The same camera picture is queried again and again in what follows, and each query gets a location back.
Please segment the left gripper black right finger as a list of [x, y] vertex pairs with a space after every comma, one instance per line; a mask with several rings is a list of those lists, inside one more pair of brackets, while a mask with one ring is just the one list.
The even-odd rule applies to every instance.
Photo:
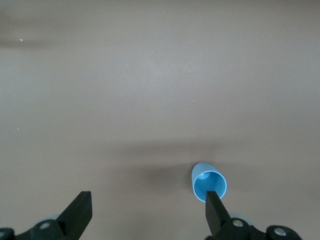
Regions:
[[211, 235], [208, 240], [301, 240], [291, 228], [270, 225], [265, 232], [239, 217], [231, 217], [215, 191], [206, 193], [205, 217]]

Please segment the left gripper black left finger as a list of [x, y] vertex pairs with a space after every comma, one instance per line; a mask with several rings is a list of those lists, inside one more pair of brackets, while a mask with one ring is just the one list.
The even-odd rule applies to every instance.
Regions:
[[82, 191], [56, 218], [37, 223], [16, 240], [78, 240], [93, 216], [92, 193]]

